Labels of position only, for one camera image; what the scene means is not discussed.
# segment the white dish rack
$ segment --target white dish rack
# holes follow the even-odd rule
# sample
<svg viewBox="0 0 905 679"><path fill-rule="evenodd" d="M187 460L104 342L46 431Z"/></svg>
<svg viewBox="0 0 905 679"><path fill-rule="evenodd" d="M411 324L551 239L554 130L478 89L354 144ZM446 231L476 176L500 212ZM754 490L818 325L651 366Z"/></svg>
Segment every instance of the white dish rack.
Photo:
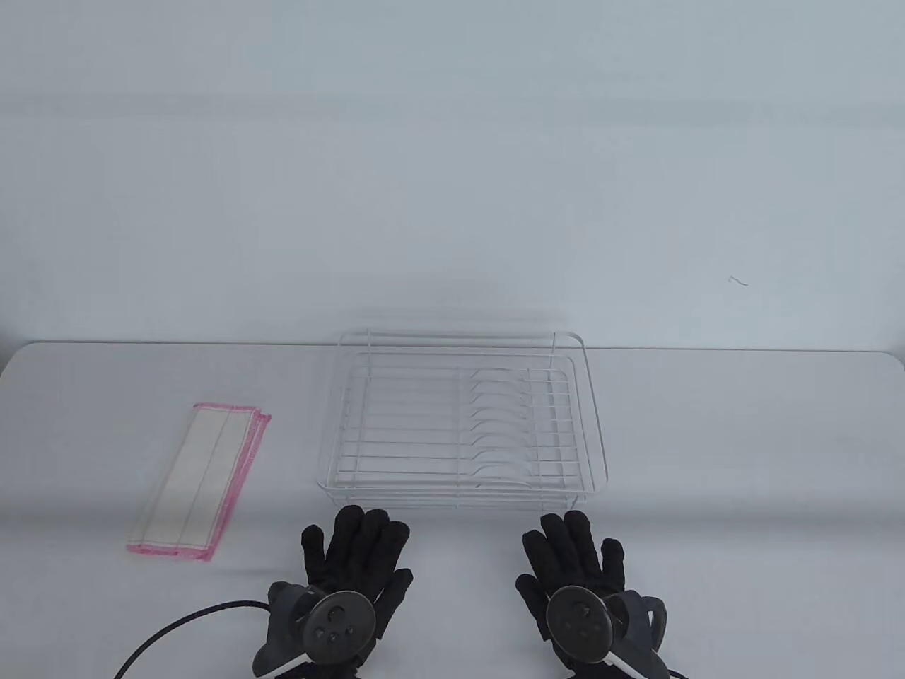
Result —
<svg viewBox="0 0 905 679"><path fill-rule="evenodd" d="M357 330L338 344L318 479L335 503L562 511L606 478L575 333Z"/></svg>

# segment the dish towel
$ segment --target dish towel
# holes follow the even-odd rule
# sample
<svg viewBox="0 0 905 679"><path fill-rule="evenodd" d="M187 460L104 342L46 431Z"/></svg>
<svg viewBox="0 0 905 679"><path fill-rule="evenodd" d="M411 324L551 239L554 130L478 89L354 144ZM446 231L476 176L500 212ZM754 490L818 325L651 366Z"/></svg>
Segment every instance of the dish towel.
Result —
<svg viewBox="0 0 905 679"><path fill-rule="evenodd" d="M270 421L256 407L195 405L182 447L127 549L211 560Z"/></svg>

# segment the pink edge stitching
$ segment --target pink edge stitching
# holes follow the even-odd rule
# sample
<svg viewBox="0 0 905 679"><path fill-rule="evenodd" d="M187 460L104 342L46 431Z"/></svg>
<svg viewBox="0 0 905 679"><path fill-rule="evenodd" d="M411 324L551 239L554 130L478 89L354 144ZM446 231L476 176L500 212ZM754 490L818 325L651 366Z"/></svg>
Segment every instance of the pink edge stitching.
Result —
<svg viewBox="0 0 905 679"><path fill-rule="evenodd" d="M271 416L265 415L260 410L252 417L254 418L254 422L252 423L254 430L250 432L242 452L239 453L235 476L230 481L229 488L226 491L226 499L217 515L216 524L214 525L214 536L211 539L211 546L205 550L204 554L200 557L202 561L210 561L214 557L214 552L217 547L220 545L220 540L223 538L226 526L233 517L235 505L239 500L239 493L242 491L249 471L251 471L254 457L258 454L258 449L261 447L264 430L271 421Z"/></svg>
<svg viewBox="0 0 905 679"><path fill-rule="evenodd" d="M259 408L250 406L228 406L216 403L197 403L194 409L214 409L225 410L228 412L252 413L252 422L250 431L245 437L242 451L239 453L239 459L236 461L236 472L233 479L226 490L224 503L220 506L217 513L217 519L214 524L214 534L211 539L210 547L198 549L194 547L151 547L143 544L126 545L126 550L133 554L142 554L145 556L160 557L176 557L178 559L190 559L193 561L210 561L214 557L214 552L220 545L227 524L233 517L235 505L239 499L239 493L245 483L245 478L254 462L254 457L258 454L261 447L261 441L264 437L264 430L271 421L271 416L265 415Z"/></svg>
<svg viewBox="0 0 905 679"><path fill-rule="evenodd" d="M192 406L194 410L225 410L227 413L253 413L260 409L255 406L230 406L225 403L196 403Z"/></svg>

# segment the black glove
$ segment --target black glove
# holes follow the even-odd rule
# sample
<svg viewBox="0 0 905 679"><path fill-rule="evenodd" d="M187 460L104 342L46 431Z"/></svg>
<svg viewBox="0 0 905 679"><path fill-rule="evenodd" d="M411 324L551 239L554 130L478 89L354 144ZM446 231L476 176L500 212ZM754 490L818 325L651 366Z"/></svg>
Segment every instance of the black glove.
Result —
<svg viewBox="0 0 905 679"><path fill-rule="evenodd" d="M540 518L540 526L546 537L540 531L530 531L521 537L534 576L520 575L515 587L537 621L540 635L547 641L550 639L547 628L550 596L565 585L580 585L600 598L625 591L625 553L619 540L607 538L600 547L601 569L591 537L591 523L582 512L566 512L565 518L546 514ZM579 663L556 643L553 650L577 679L626 679L626 674L611 665Z"/></svg>
<svg viewBox="0 0 905 679"><path fill-rule="evenodd" d="M324 532L311 525L301 534L308 584L328 594L352 590L364 594L374 604L374 637L353 660L339 665L305 663L279 679L348 679L374 650L377 639L412 584L412 571L396 570L402 548L408 540L408 526L390 521L383 510L367 514L361 507L349 505L339 510L333 537L324 555Z"/></svg>

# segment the white backdrop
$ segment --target white backdrop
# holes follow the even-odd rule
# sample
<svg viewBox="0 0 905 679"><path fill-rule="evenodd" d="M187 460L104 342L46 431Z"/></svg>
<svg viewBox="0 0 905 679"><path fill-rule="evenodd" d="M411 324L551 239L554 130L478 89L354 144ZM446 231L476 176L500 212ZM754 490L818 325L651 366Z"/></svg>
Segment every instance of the white backdrop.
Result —
<svg viewBox="0 0 905 679"><path fill-rule="evenodd" d="M900 0L0 0L0 353L905 347Z"/></svg>

